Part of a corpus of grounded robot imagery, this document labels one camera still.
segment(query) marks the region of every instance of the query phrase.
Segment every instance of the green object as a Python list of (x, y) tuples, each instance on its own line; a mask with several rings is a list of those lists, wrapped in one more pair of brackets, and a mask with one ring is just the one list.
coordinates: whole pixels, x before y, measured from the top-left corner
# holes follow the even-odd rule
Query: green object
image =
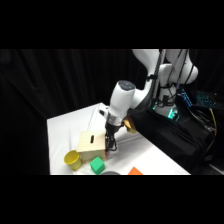
[(173, 119), (175, 117), (175, 113), (173, 112), (173, 109), (170, 110), (170, 113), (168, 115), (168, 118)]
[(100, 157), (96, 157), (91, 163), (90, 166), (93, 170), (93, 172), (96, 175), (100, 175), (104, 170), (105, 170), (105, 164), (104, 162), (100, 159)]

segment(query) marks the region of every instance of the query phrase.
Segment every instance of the white table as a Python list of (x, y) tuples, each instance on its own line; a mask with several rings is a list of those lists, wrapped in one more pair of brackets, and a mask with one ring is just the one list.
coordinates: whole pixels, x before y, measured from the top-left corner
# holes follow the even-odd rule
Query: white table
[[(98, 112), (102, 107), (106, 106), (100, 103), (47, 121), (51, 175), (94, 175), (89, 163), (73, 172), (63, 160), (66, 153), (76, 149), (81, 132), (105, 129), (105, 118)], [(139, 133), (133, 135), (122, 128), (115, 138), (118, 150), (108, 153), (104, 172), (127, 175), (136, 167), (144, 175), (189, 175)]]

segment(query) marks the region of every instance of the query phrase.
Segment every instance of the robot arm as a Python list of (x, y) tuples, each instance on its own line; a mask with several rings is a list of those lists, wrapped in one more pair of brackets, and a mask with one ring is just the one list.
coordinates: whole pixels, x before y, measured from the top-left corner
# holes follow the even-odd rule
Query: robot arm
[(179, 85), (190, 84), (195, 81), (198, 76), (198, 69), (190, 60), (189, 49), (167, 49), (166, 58), (171, 64), (160, 66), (160, 95), (155, 111), (160, 115), (169, 117), (171, 110), (176, 108), (174, 103)]
[[(176, 94), (176, 87), (167, 87), (172, 83), (183, 84), (193, 82), (197, 78), (198, 70), (194, 68), (189, 80), (188, 76), (192, 68), (189, 52), (187, 49), (167, 50), (166, 57), (172, 63), (171, 65), (161, 65), (161, 55), (159, 49), (134, 49), (134, 55), (145, 65), (148, 71), (148, 77), (154, 75), (159, 69), (159, 81), (161, 86), (159, 100), (164, 104), (174, 102), (173, 96)], [(130, 108), (137, 111), (148, 109), (153, 98), (153, 91), (156, 80), (146, 80), (144, 90), (137, 90), (135, 85), (129, 81), (119, 81), (113, 91), (110, 107), (100, 113), (106, 118), (106, 147), (112, 149), (116, 142), (114, 134), (124, 126), (123, 121)], [(163, 116), (168, 116), (173, 105), (157, 105), (155, 111)]]

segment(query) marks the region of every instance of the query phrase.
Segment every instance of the yellow cup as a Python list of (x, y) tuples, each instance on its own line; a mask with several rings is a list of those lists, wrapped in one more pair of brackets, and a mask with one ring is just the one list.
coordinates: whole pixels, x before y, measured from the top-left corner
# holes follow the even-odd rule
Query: yellow cup
[(69, 153), (66, 154), (64, 162), (73, 171), (78, 170), (82, 165), (80, 155), (75, 150), (70, 151)]

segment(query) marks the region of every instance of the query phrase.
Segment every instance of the black curtain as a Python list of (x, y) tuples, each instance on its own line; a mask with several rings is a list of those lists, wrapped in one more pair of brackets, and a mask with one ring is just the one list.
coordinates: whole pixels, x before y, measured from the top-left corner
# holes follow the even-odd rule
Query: black curtain
[[(199, 50), (199, 89), (224, 94), (223, 60), (224, 49)], [(143, 89), (146, 76), (130, 49), (1, 49), (0, 172), (49, 174), (46, 120), (108, 105), (118, 80)]]

